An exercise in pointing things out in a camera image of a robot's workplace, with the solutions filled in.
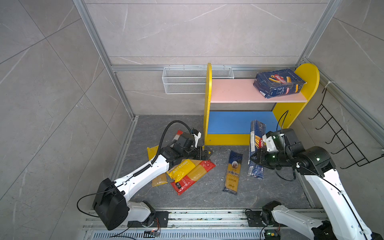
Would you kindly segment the blue Barilla spaghetti bag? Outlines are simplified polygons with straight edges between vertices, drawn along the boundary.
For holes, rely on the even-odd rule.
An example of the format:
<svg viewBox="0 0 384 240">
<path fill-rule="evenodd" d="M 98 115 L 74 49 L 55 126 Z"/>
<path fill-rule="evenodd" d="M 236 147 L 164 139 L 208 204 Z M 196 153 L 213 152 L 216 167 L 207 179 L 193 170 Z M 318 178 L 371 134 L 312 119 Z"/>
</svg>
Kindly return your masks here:
<svg viewBox="0 0 384 240">
<path fill-rule="evenodd" d="M 257 159 L 257 151 L 264 146 L 263 135 L 265 133 L 265 124 L 258 120 L 251 122 L 248 176 L 252 176 L 261 180 L 264 179 L 264 169 L 261 165 L 255 163 L 253 159 Z"/>
</svg>

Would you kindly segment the blue yellow spaghetti bag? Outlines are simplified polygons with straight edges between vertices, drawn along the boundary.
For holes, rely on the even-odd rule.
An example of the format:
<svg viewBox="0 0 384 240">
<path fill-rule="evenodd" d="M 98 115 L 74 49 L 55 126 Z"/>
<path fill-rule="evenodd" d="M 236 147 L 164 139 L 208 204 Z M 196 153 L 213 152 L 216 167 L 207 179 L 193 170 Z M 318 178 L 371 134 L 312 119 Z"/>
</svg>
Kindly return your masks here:
<svg viewBox="0 0 384 240">
<path fill-rule="evenodd" d="M 243 154 L 231 151 L 229 157 L 228 168 L 226 172 L 224 192 L 231 194 L 238 194 L 238 186 L 240 180 L 241 166 L 243 161 Z"/>
</svg>

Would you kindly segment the blue Barilla rigatoni box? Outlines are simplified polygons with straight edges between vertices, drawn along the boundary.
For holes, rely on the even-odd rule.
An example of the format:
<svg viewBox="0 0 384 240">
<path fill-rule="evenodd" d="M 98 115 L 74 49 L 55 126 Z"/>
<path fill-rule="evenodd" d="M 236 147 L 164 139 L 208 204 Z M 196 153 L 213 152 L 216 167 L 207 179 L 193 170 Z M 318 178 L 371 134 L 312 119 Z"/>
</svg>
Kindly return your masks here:
<svg viewBox="0 0 384 240">
<path fill-rule="evenodd" d="M 266 98 L 299 93 L 306 82 L 291 69 L 257 73 L 253 86 Z"/>
</svg>

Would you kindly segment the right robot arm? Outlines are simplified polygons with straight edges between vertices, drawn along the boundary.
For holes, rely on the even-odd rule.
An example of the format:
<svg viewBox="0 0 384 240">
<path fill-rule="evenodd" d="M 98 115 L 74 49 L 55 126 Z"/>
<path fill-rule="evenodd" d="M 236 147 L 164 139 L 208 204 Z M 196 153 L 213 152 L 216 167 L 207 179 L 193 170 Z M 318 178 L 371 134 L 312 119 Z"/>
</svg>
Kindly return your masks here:
<svg viewBox="0 0 384 240">
<path fill-rule="evenodd" d="M 381 240 L 364 223 L 343 187 L 330 154 L 321 147 L 304 149 L 293 129 L 250 134 L 250 160 L 271 170 L 292 168 L 315 191 L 327 214 L 321 221 L 288 209 L 277 201 L 263 207 L 266 226 L 285 225 L 311 240 Z"/>
</svg>

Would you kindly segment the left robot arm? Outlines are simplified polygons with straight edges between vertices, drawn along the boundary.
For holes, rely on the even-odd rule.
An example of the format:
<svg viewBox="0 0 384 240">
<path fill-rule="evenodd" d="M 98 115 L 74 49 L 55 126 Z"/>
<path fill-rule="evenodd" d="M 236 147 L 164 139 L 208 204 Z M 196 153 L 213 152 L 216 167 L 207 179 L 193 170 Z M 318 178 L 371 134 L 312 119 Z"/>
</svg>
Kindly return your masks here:
<svg viewBox="0 0 384 240">
<path fill-rule="evenodd" d="M 180 120 L 170 122 L 162 133 L 158 150 L 153 158 L 114 181 L 106 178 L 93 194 L 95 199 L 92 207 L 96 211 L 94 216 L 103 222 L 107 230 L 114 230 L 125 221 L 151 226 L 156 217 L 156 210 L 146 201 L 132 202 L 131 198 L 153 179 L 183 160 L 208 160 L 208 152 L 199 146 L 202 133 L 190 127 L 187 127 L 186 132 L 177 134 L 168 145 L 163 146 L 166 133 L 173 124 L 186 126 L 186 123 Z"/>
</svg>

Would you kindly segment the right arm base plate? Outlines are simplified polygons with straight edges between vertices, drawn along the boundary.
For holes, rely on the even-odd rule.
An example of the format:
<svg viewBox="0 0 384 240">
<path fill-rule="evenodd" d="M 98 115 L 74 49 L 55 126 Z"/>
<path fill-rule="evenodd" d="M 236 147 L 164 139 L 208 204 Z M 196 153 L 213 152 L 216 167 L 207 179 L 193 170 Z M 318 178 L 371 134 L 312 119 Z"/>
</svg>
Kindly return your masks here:
<svg viewBox="0 0 384 240">
<path fill-rule="evenodd" d="M 249 227 L 286 227 L 275 222 L 271 216 L 262 210 L 246 209 L 245 215 Z"/>
</svg>

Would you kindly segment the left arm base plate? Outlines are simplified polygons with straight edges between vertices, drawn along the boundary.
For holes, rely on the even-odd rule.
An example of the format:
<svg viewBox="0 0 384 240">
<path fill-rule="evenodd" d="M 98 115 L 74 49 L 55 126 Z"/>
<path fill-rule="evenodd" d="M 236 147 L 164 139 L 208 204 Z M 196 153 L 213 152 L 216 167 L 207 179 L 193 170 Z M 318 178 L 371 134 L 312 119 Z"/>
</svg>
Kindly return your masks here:
<svg viewBox="0 0 384 240">
<path fill-rule="evenodd" d="M 166 228 L 168 226 L 170 212 L 160 211 L 150 216 L 144 222 L 131 221 L 128 222 L 127 227 L 131 228 Z"/>
</svg>

